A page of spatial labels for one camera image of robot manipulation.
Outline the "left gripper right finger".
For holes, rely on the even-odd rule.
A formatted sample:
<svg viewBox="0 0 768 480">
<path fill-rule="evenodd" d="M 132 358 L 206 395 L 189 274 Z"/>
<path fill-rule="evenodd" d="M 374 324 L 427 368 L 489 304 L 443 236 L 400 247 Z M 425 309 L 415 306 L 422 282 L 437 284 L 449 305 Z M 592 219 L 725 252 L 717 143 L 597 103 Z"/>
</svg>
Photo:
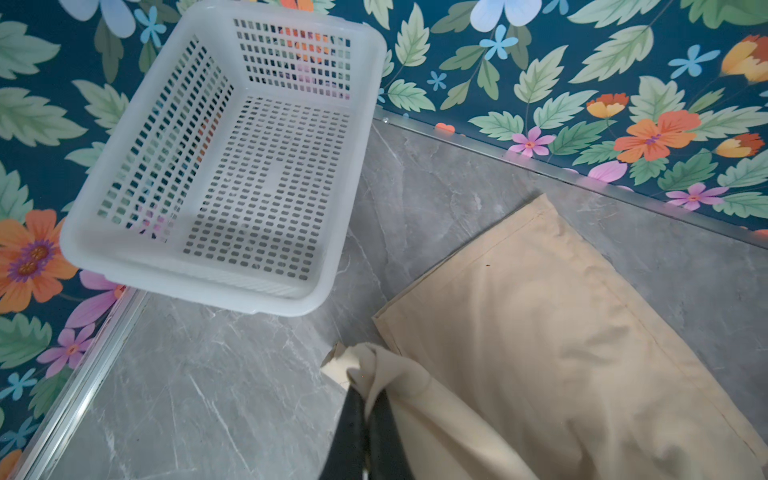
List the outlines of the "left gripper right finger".
<svg viewBox="0 0 768 480">
<path fill-rule="evenodd" d="M 386 391 L 368 417 L 369 479 L 414 480 Z"/>
</svg>

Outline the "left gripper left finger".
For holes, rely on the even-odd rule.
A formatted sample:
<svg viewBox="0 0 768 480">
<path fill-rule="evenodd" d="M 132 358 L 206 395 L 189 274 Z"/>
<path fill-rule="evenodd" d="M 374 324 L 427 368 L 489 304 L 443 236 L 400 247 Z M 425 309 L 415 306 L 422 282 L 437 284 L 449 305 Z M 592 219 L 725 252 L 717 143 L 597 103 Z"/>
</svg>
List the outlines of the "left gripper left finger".
<svg viewBox="0 0 768 480">
<path fill-rule="evenodd" d="M 363 478 L 367 445 L 364 406 L 362 396 L 350 388 L 319 480 Z"/>
</svg>

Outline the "beige shorts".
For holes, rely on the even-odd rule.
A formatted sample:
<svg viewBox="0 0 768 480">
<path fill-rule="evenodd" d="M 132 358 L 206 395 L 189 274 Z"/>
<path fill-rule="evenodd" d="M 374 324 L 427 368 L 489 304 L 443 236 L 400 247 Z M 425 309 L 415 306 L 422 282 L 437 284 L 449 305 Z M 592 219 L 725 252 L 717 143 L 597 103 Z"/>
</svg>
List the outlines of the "beige shorts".
<svg viewBox="0 0 768 480">
<path fill-rule="evenodd" d="M 415 479 L 763 479 L 767 446 L 692 350 L 540 196 L 337 344 L 386 391 Z"/>
</svg>

